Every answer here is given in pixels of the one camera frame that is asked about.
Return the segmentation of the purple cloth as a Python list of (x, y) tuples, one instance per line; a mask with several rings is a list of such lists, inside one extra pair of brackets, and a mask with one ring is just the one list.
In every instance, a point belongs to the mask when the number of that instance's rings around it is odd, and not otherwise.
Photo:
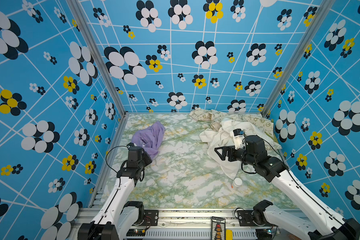
[(159, 154), (159, 147), (163, 142), (165, 131), (166, 128), (157, 121), (148, 128), (135, 132), (131, 142), (142, 147), (151, 159), (154, 159)]

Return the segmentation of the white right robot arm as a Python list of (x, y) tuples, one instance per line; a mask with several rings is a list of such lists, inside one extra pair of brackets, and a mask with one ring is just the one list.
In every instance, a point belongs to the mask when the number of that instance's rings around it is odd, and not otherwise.
[(331, 209), (304, 186), (282, 160), (269, 156), (267, 141), (257, 135), (238, 135), (234, 142), (233, 146), (215, 148), (219, 158), (252, 166), (256, 174), (281, 190), (307, 217), (307, 220), (301, 219), (263, 200), (253, 208), (256, 224), (276, 225), (301, 240), (360, 239), (360, 224)]

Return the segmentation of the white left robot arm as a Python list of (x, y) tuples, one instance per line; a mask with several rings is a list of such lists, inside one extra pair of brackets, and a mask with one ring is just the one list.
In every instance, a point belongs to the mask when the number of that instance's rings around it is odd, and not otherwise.
[(142, 148), (128, 146), (128, 159), (117, 172), (117, 180), (110, 196), (99, 213), (79, 228), (78, 240), (124, 240), (133, 225), (144, 221), (144, 204), (128, 201), (138, 181), (145, 177), (145, 168), (152, 163)]

